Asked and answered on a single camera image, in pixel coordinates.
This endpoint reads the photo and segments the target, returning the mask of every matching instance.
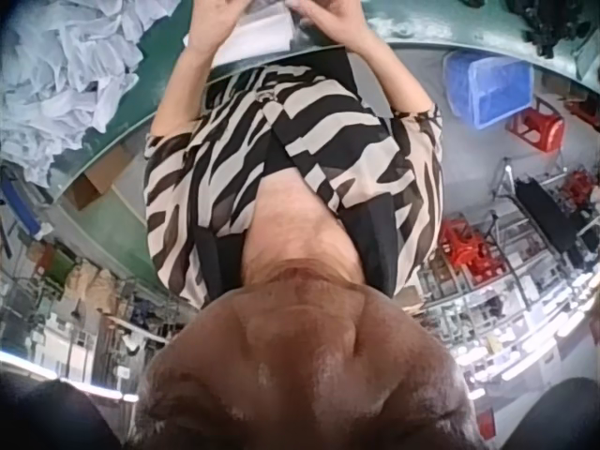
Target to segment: pile of white fabric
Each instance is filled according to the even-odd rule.
[[[143,33],[181,0],[22,2],[3,32],[0,157],[48,186],[54,157],[104,133],[135,85]]]

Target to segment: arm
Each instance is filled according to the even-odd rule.
[[[287,4],[308,17],[331,39],[361,56],[396,111],[423,113],[433,106],[421,83],[368,28],[360,0],[328,0],[327,7],[313,0],[287,0]]]
[[[368,30],[364,44],[356,53],[373,70],[394,110],[399,113],[423,113],[433,107],[433,101],[421,83],[375,33]]]
[[[214,53],[195,52],[190,48],[181,53],[158,105],[150,134],[165,136],[198,117],[214,56]]]
[[[215,53],[232,33],[250,1],[194,0],[187,48],[175,64],[151,134],[165,136],[198,117]]]

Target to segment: hand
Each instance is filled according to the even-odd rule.
[[[360,0],[286,0],[288,7],[311,20],[327,36],[348,50],[362,53],[376,35],[370,31]]]
[[[187,47],[214,54],[232,33],[252,0],[194,0]]]

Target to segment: blue container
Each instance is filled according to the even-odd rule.
[[[477,129],[532,104],[533,66],[507,56],[451,52],[443,61],[443,78],[452,112]]]

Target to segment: zebra print blouse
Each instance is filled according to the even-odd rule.
[[[442,219],[437,107],[382,119],[308,67],[232,77],[211,111],[148,137],[148,248],[162,283],[197,308],[241,287],[241,257],[276,142],[341,221],[367,284],[388,296],[435,248]]]

